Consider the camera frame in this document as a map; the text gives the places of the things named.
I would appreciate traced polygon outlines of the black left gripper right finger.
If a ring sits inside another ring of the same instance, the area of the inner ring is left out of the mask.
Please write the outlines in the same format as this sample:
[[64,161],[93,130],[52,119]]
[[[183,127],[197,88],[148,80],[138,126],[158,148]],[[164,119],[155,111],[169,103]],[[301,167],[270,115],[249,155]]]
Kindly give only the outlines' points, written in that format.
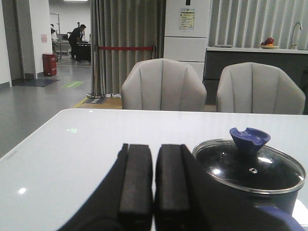
[[157,231],[208,231],[210,226],[191,205],[179,145],[163,144],[157,156],[154,216]]

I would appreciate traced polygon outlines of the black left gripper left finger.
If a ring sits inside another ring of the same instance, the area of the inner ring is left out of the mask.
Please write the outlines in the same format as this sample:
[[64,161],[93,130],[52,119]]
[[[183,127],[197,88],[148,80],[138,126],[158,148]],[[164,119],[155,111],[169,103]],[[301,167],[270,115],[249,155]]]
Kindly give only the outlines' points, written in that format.
[[62,231],[149,231],[153,164],[149,146],[124,144],[105,178]]

